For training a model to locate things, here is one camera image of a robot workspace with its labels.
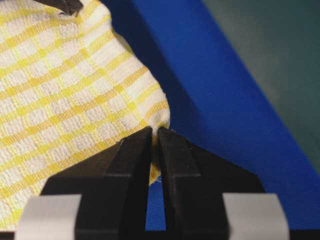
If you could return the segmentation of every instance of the cloth fiber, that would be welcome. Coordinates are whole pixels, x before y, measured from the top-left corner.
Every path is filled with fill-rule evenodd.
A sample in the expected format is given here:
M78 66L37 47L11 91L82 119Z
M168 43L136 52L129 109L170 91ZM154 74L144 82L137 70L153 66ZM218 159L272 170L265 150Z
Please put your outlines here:
M169 125L166 97L98 0L77 17L0 1L0 230L14 230L46 179L145 126ZM158 176L151 168L150 180Z

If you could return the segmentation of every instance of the white tape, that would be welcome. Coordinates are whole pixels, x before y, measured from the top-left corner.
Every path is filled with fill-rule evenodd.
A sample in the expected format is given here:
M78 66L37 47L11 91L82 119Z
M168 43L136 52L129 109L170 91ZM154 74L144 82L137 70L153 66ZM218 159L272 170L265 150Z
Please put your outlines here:
M74 240L81 195L32 197L17 225L15 240Z
M223 193L229 240L289 240L289 227L276 194Z

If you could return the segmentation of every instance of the blue cloth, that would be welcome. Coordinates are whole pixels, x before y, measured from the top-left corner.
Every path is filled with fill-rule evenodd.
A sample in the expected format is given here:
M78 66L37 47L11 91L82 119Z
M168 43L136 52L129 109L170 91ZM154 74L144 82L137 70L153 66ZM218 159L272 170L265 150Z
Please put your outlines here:
M202 2L105 4L115 30L165 91L170 128L257 174L267 192L278 194L291 229L319 229L320 176ZM150 189L148 220L160 207L157 191Z

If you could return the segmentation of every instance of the towel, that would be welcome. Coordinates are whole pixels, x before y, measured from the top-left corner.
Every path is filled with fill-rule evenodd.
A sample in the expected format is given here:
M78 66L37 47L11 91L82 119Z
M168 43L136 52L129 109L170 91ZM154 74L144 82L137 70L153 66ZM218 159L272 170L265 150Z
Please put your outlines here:
M146 127L168 127L159 83L98 0L77 16L0 0L0 231L46 180ZM159 175L151 167L150 182Z

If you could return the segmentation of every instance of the black object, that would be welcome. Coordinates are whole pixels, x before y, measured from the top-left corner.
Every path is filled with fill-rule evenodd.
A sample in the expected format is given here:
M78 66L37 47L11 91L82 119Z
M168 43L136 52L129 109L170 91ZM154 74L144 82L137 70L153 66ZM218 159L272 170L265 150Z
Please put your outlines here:
M81 194L76 240L229 239L222 193L264 193L259 178L160 128L166 231L145 231L151 142L152 129L146 127L53 175L41 195ZM290 239L317 235L319 230L293 230ZM12 240L14 233L0 233L0 239Z
M34 0L36 2L62 10L66 15L73 15L83 8L79 0Z

